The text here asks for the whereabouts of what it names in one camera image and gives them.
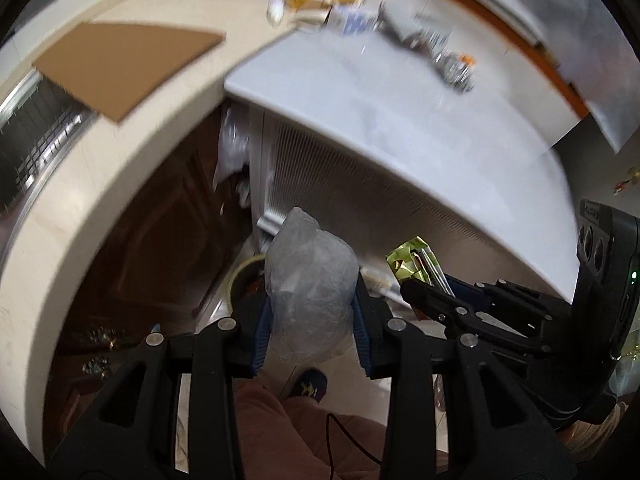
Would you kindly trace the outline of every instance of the wooden cabinet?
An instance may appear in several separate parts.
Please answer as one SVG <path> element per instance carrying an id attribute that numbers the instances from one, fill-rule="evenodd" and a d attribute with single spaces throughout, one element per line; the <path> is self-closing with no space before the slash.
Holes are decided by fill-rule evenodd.
<path id="1" fill-rule="evenodd" d="M 47 457 L 155 325 L 169 336 L 194 330 L 207 293 L 250 235 L 250 212 L 235 192 L 239 177 L 211 188 L 219 131 L 216 110 L 149 178 L 89 268 L 51 365 Z"/>

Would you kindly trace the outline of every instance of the radiator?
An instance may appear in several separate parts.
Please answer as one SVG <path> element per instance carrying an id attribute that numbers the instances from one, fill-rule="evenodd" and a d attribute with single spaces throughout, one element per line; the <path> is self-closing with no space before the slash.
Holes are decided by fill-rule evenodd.
<path id="1" fill-rule="evenodd" d="M 345 240 L 361 264 L 385 274 L 385 255 L 420 236 L 460 280 L 501 278 L 553 293 L 500 244 L 384 168 L 270 112 L 253 109 L 250 123 L 254 236 L 263 250 L 298 206 Z"/>

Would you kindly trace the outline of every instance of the cardboard sheet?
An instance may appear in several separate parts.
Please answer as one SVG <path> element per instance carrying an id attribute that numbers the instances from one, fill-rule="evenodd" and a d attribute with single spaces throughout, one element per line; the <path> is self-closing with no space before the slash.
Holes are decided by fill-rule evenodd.
<path id="1" fill-rule="evenodd" d="M 224 41 L 217 32 L 81 23 L 34 63 L 73 97 L 119 122 L 182 67 Z"/>

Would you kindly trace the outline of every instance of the screw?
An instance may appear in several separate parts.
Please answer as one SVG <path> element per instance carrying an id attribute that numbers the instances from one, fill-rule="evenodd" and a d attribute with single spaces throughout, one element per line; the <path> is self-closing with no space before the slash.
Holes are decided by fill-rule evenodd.
<path id="1" fill-rule="evenodd" d="M 406 321 L 399 317 L 393 317 L 386 322 L 386 325 L 395 332 L 402 332 L 406 328 Z"/>
<path id="2" fill-rule="evenodd" d="M 218 328 L 220 330 L 233 330 L 236 327 L 236 320 L 232 317 L 223 317 L 218 322 Z"/>
<path id="3" fill-rule="evenodd" d="M 95 330 L 89 332 L 89 339 L 94 343 L 108 343 L 116 337 L 115 330 L 99 326 Z"/>
<path id="4" fill-rule="evenodd" d="M 82 371 L 89 375 L 101 374 L 107 370 L 110 365 L 111 363 L 106 357 L 94 357 L 82 365 Z"/>
<path id="5" fill-rule="evenodd" d="M 468 348 L 475 348 L 478 346 L 478 336 L 475 334 L 463 334 L 460 336 L 460 342 Z"/>
<path id="6" fill-rule="evenodd" d="M 149 346 L 158 346 L 162 344 L 162 341 L 164 341 L 164 336 L 159 332 L 152 332 L 146 336 L 145 341 Z"/>

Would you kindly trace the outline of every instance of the clear plastic bag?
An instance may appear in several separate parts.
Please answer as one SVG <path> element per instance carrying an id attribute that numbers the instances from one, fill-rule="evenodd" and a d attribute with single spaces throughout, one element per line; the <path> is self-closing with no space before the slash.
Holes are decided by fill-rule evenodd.
<path id="1" fill-rule="evenodd" d="M 249 107 L 233 103 L 226 109 L 218 137 L 218 163 L 213 189 L 249 164 Z"/>
<path id="2" fill-rule="evenodd" d="M 295 207 L 267 251 L 270 346 L 295 363 L 321 363 L 352 344 L 358 261 L 340 238 Z"/>

